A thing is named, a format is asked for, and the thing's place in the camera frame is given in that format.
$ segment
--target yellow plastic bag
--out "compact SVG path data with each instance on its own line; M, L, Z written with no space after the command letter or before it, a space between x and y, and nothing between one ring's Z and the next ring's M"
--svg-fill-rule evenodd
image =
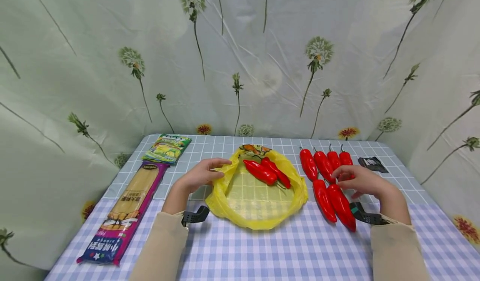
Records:
M243 159L260 162L268 157L290 179L291 188L269 187L253 177L243 164ZM282 154L259 145L243 145L230 158L231 165L219 171L225 176L213 181L212 193L206 203L211 212L227 218L240 227L269 230L307 202L307 186L291 162Z

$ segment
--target orange flower print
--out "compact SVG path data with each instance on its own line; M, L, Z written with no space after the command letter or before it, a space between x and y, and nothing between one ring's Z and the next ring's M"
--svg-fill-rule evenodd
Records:
M209 135L212 132L212 126L210 124L200 124L197 127L197 133L200 135Z
M464 216L455 215L453 224L471 244L480 244L480 230L473 222Z
M97 203L93 202L93 201L87 201L85 202L85 205L83 205L83 209L82 209L82 219L83 219L83 222L85 222L88 218L88 216L92 213L93 211L93 208L95 208L95 205Z
M348 140L348 138L354 138L360 134L360 130L357 127L347 127L338 132L338 138Z

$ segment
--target left hand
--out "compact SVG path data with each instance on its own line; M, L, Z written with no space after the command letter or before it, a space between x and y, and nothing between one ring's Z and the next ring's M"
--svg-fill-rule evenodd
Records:
M232 164L232 162L223 158L204 159L180 177L175 184L185 187L190 193L193 193L200 186L205 185L212 180L222 178L224 173L213 169L222 167L225 164Z

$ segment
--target black packet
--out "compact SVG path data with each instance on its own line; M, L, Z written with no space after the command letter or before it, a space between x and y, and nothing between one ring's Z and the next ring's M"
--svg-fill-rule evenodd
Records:
M377 171L380 173L388 174L387 169L383 166L382 162L377 157L359 157L359 164L362 167L366 167L370 171Z

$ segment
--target black wrist strap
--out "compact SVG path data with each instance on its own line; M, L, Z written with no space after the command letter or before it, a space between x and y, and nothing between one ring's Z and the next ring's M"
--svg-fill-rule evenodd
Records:
M197 210L197 213L193 213L190 211L183 212L183 219L181 220L181 224L183 227L187 226L187 223L196 223L196 222L203 222L207 218L210 210L207 206L200 206Z
M367 224L370 224L370 225L388 225L389 224L388 221L383 220L381 214L370 214L368 212L365 212L360 202L350 203L350 209L352 211L353 216L359 221L366 222Z

